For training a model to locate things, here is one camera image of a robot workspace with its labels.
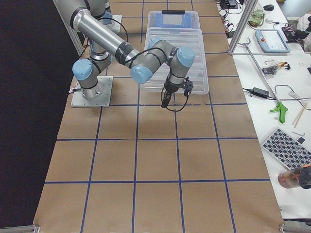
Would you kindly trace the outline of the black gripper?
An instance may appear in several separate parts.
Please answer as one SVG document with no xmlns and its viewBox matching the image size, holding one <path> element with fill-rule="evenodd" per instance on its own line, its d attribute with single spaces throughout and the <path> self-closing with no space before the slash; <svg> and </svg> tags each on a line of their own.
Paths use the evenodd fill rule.
<svg viewBox="0 0 311 233">
<path fill-rule="evenodd" d="M 192 92 L 193 89 L 193 83 L 192 81 L 189 80 L 189 77 L 185 77 L 183 79 L 183 81 L 179 84 L 174 84 L 170 81 L 169 78 L 166 79 L 165 84 L 164 84 L 164 88 L 165 88 L 165 93 L 164 93 L 164 97 L 162 99 L 162 105 L 161 108 L 167 108 L 171 98 L 172 98 L 172 94 L 174 92 L 177 92 L 179 88 L 184 89 L 184 96 L 189 96 Z"/>
</svg>

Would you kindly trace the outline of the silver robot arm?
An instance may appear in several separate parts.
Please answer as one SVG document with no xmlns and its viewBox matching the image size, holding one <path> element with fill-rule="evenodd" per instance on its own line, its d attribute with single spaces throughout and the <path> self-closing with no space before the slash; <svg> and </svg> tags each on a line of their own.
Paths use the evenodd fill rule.
<svg viewBox="0 0 311 233">
<path fill-rule="evenodd" d="M 106 0 L 60 0 L 58 7 L 64 22 L 90 42 L 89 58 L 77 60 L 72 66 L 80 85 L 80 91 L 72 97 L 72 105 L 80 99 L 81 107 L 109 106 L 113 79 L 99 75 L 112 58 L 128 67 L 137 83 L 146 83 L 162 64 L 167 64 L 170 71 L 162 90 L 162 108 L 168 107 L 173 93 L 180 88 L 184 89 L 186 98 L 190 96 L 193 84 L 186 75 L 195 58 L 192 48 L 178 48 L 164 39 L 154 38 L 147 50 L 138 51 L 104 22 L 110 13 Z"/>
</svg>

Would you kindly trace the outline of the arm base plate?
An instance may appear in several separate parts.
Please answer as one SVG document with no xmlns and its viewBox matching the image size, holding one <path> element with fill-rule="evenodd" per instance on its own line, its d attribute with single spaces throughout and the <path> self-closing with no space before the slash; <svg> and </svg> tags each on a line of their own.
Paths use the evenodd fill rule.
<svg viewBox="0 0 311 233">
<path fill-rule="evenodd" d="M 103 24 L 116 34 L 121 31 L 122 15 L 104 16 Z"/>
<path fill-rule="evenodd" d="M 113 86 L 113 76 L 97 76 L 98 83 L 92 89 L 83 89 L 76 82 L 71 107 L 109 107 Z"/>
</svg>

